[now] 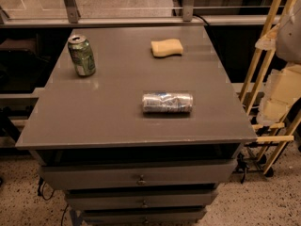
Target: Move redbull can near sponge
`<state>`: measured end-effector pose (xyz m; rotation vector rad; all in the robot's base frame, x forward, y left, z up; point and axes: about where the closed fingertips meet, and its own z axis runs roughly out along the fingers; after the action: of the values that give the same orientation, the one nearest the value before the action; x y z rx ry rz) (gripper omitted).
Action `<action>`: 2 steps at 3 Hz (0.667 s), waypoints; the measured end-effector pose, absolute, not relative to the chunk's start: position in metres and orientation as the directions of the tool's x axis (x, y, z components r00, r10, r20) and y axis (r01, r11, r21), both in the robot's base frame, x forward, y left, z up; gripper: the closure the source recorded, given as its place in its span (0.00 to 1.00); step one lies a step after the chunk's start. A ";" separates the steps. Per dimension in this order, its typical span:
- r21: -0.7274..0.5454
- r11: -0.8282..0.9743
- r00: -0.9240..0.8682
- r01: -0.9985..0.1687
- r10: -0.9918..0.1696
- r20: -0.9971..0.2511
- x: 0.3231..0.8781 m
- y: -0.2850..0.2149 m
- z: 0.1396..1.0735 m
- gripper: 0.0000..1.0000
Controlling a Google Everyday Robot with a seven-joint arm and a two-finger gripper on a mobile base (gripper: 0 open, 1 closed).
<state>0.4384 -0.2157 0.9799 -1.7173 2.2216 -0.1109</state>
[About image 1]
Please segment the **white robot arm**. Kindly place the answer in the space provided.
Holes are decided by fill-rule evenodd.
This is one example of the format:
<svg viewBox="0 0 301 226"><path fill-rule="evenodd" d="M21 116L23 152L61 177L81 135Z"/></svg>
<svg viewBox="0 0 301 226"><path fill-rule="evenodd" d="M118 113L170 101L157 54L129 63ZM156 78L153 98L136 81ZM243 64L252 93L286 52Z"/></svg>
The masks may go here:
<svg viewBox="0 0 301 226"><path fill-rule="evenodd" d="M273 69L268 75L259 105L257 123L270 126L301 98L301 0L255 46L265 51L275 49L277 57L286 62L283 69Z"/></svg>

